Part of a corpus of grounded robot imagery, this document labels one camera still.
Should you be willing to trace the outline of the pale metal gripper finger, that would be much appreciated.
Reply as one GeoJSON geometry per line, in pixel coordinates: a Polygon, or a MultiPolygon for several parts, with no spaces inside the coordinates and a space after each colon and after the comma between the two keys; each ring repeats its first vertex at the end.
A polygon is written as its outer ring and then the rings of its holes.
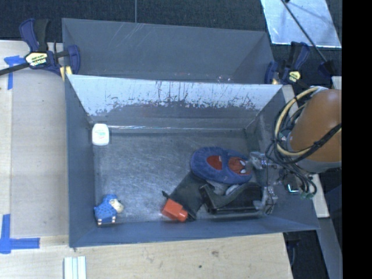
{"type": "Polygon", "coordinates": [[[275,194],[274,187],[271,185],[264,186],[262,187],[262,196],[259,200],[253,201],[253,205],[260,215],[270,215],[277,200],[278,196],[275,194]]]}
{"type": "Polygon", "coordinates": [[[265,154],[260,152],[251,152],[249,154],[249,162],[255,169],[265,169],[268,167],[265,154]]]}

